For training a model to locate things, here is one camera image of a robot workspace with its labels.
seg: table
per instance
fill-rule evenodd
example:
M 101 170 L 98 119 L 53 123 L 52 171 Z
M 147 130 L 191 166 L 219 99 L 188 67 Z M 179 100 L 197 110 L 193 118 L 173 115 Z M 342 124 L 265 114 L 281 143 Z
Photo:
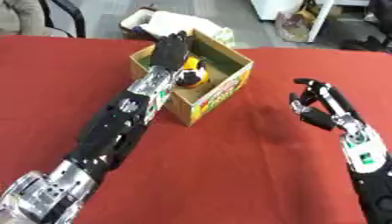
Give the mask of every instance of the table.
M 0 191 L 30 170 L 54 168 L 88 118 L 131 83 L 128 56 L 146 45 L 0 38 Z M 364 223 L 338 131 L 301 123 L 288 93 L 302 90 L 292 83 L 298 76 L 330 81 L 391 145 L 390 56 L 241 53 L 255 61 L 248 85 L 191 128 L 162 111 L 76 224 Z

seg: person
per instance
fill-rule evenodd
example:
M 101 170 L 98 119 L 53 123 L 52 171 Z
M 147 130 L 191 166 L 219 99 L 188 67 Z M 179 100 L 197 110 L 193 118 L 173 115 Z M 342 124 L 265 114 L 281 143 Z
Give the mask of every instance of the person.
M 0 0 L 0 35 L 46 35 L 39 0 Z

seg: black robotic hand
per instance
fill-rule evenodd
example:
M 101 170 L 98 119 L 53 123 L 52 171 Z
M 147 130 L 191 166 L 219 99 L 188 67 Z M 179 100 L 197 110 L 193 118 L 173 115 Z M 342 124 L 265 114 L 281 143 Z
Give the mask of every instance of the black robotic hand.
M 184 31 L 161 38 L 156 43 L 150 65 L 163 67 L 169 72 L 178 71 L 189 54 L 189 43 Z
M 306 85 L 305 91 L 300 97 L 293 93 L 290 94 L 290 105 L 294 112 L 300 115 L 301 121 L 323 130 L 332 130 L 335 126 L 342 128 L 340 118 L 349 113 L 354 119 L 363 122 L 360 115 L 336 87 L 306 78 L 295 79 L 294 82 Z M 317 101 L 321 102 L 329 114 L 318 108 L 309 107 Z

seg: box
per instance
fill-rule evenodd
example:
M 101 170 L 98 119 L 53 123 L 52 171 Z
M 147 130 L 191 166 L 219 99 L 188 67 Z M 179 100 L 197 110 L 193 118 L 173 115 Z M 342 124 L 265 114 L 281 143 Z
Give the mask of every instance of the box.
M 246 83 L 254 62 L 199 31 L 193 31 L 191 54 L 206 60 L 210 81 L 195 88 L 175 87 L 165 104 L 186 126 L 215 109 Z M 147 74 L 154 45 L 130 56 L 132 79 Z

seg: person's leg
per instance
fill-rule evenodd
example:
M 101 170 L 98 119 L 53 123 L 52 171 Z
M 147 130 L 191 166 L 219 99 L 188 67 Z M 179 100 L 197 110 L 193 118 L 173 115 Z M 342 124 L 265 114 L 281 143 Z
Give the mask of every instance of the person's leg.
M 17 13 L 20 34 L 45 35 L 45 15 L 39 0 L 4 0 Z

